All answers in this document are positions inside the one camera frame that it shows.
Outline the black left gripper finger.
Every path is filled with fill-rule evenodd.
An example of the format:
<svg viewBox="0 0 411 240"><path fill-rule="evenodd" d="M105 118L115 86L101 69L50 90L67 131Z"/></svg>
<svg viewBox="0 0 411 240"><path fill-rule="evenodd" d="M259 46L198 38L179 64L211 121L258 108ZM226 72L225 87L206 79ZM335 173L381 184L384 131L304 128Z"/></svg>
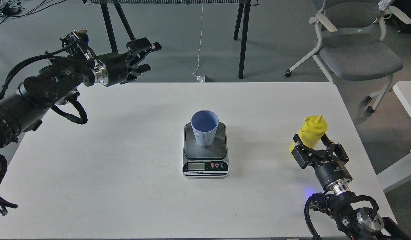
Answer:
<svg viewBox="0 0 411 240"><path fill-rule="evenodd" d="M128 42L126 48L126 64L136 65L143 61L149 53L160 51L162 46L159 42L151 43L144 37Z"/></svg>
<svg viewBox="0 0 411 240"><path fill-rule="evenodd" d="M137 78L141 74L150 71L151 67L149 64L142 64L140 66L136 65L136 68L134 68L134 66L129 66L127 70L128 70L127 82L134 82L137 80Z"/></svg>

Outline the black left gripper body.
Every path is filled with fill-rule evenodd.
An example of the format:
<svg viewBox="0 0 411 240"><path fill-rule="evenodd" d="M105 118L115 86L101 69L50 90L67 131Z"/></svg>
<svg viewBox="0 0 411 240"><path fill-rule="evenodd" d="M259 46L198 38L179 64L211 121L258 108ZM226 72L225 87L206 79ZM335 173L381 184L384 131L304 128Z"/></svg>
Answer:
<svg viewBox="0 0 411 240"><path fill-rule="evenodd" d="M108 53L98 56L98 82L104 86L126 84L137 80L137 56Z"/></svg>

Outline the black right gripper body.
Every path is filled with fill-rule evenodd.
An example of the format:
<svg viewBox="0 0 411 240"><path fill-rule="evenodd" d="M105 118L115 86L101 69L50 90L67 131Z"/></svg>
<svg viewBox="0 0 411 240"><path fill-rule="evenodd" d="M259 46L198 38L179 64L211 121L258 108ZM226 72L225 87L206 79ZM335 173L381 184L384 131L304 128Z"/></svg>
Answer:
<svg viewBox="0 0 411 240"><path fill-rule="evenodd" d="M311 157L311 166L323 190L331 190L331 186L337 181L348 184L353 180L345 167L349 157L344 150L335 150L331 154L326 150L317 150L309 153L309 157Z"/></svg>

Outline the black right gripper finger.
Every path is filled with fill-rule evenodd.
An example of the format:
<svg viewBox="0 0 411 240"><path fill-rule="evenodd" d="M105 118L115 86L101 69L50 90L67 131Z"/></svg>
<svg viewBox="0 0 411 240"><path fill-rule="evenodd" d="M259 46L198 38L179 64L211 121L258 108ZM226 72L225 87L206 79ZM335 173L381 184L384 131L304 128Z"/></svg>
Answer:
<svg viewBox="0 0 411 240"><path fill-rule="evenodd" d="M294 135L293 141L295 145L292 149L292 156L301 169L318 162L321 155L318 154L318 151L305 146L298 134Z"/></svg>
<svg viewBox="0 0 411 240"><path fill-rule="evenodd" d="M347 163L350 160L343 146L340 143L332 142L326 134L324 134L321 137L321 141L324 144L324 146L326 146L326 157L335 161L340 161L343 164Z"/></svg>

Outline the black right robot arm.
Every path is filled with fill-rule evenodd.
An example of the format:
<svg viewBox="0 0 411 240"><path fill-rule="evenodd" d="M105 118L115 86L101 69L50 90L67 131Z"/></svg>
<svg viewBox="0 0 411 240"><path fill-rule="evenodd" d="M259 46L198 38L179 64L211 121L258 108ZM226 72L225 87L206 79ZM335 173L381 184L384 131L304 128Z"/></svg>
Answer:
<svg viewBox="0 0 411 240"><path fill-rule="evenodd" d="M306 146L299 135L294 135L292 155L302 169L311 166L323 188L323 192L312 194L304 206L306 225L314 240L321 236L316 231L310 210L322 212L335 220L339 231L350 240L411 240L394 220L381 217L374 198L356 195L348 184L352 176L345 167L349 157L343 146L321 137L325 149L316 150Z"/></svg>

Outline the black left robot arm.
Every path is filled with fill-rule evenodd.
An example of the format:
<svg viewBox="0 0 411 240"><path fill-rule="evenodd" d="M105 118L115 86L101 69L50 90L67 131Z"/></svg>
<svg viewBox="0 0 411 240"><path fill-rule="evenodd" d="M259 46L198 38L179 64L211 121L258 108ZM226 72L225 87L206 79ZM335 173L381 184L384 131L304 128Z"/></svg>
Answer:
<svg viewBox="0 0 411 240"><path fill-rule="evenodd" d="M97 56L88 45L85 29L70 32L62 40L62 48L53 53L26 59L12 68L0 92L0 149L18 141L22 132L35 131L49 109L67 120L83 125L88 117L77 100L80 84L104 86L126 84L137 80L149 71L148 64L140 62L152 52L162 49L158 42L147 38L133 38L126 44L124 54L108 53ZM26 78L15 94L4 97L10 81L27 65L48 59L50 65L39 70L37 76ZM0 154L0 184L7 172L7 160ZM0 196L0 213L7 215L8 208L17 208Z"/></svg>

